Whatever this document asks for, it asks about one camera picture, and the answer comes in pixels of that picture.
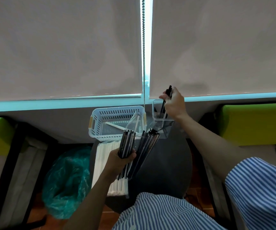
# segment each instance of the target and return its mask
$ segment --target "blue striped shirt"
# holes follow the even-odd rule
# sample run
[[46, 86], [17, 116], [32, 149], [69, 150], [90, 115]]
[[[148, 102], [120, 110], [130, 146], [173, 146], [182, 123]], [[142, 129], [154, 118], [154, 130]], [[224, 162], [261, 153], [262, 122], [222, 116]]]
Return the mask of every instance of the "blue striped shirt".
[[[259, 158], [240, 162], [226, 188], [248, 229], [276, 229], [276, 167]], [[141, 193], [113, 229], [224, 229], [184, 199]]]

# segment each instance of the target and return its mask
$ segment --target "windowsill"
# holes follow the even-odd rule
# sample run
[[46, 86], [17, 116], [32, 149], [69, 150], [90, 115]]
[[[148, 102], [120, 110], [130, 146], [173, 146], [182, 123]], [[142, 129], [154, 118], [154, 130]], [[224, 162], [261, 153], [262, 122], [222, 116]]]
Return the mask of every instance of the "windowsill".
[[[150, 89], [146, 85], [145, 104], [152, 104], [154, 99], [148, 99]], [[276, 97], [273, 93], [251, 93], [219, 96], [186, 97], [186, 102], [215, 101], [215, 100], [236, 100], [252, 98]], [[143, 105], [143, 95], [133, 94], [118, 97], [89, 97], [89, 98], [64, 98], [46, 100], [22, 100], [22, 101], [0, 101], [0, 112], [20, 110], [43, 110], [43, 109], [64, 109], [64, 108], [86, 108], [86, 107], [108, 107], [108, 106], [133, 106]]]

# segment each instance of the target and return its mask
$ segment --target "white roller blind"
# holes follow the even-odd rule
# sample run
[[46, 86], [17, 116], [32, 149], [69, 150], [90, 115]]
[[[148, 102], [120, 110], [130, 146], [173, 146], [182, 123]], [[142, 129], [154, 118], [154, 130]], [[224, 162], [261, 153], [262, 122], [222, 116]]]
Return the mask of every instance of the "white roller blind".
[[0, 100], [141, 92], [140, 0], [0, 0]]
[[276, 92], [276, 0], [153, 0], [150, 98]]

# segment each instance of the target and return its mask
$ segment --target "tiled floor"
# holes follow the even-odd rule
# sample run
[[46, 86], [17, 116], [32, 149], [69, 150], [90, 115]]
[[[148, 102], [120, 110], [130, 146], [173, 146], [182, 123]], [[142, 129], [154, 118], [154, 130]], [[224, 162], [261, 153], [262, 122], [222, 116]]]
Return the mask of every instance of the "tiled floor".
[[[202, 210], [211, 217], [214, 217], [214, 211], [211, 204], [209, 191], [204, 187], [202, 179], [199, 175], [199, 169], [196, 165], [194, 155], [192, 154], [193, 167], [192, 167], [192, 178], [190, 187], [187, 190], [185, 199], [194, 205], [196, 208]], [[43, 202], [41, 201], [41, 194], [38, 194], [34, 203], [34, 207], [30, 213], [28, 222], [34, 222], [41, 220], [47, 214], [44, 208]], [[99, 230], [109, 230], [117, 222], [119, 214], [113, 212], [107, 206], [104, 207], [102, 218], [99, 226]], [[60, 230], [64, 226], [67, 220], [57, 220], [51, 215], [48, 215], [46, 225], [37, 230]]]

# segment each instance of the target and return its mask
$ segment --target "transparent plastic box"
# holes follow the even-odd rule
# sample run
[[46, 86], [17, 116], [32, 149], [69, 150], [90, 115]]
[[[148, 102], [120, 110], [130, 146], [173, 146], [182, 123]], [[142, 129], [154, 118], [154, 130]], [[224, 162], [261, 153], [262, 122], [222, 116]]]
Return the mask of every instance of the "transparent plastic box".
[[[146, 113], [142, 106], [122, 106], [97, 108], [92, 112], [89, 121], [89, 135], [99, 141], [121, 140], [123, 131], [135, 112], [140, 114], [136, 136], [142, 135], [146, 130]], [[106, 122], [119, 126], [113, 127]]]
[[160, 116], [162, 103], [162, 99], [155, 99], [153, 101], [153, 128], [160, 134], [160, 139], [165, 139], [168, 137], [171, 131], [174, 119], [172, 119], [169, 115], [165, 114], [162, 114]]

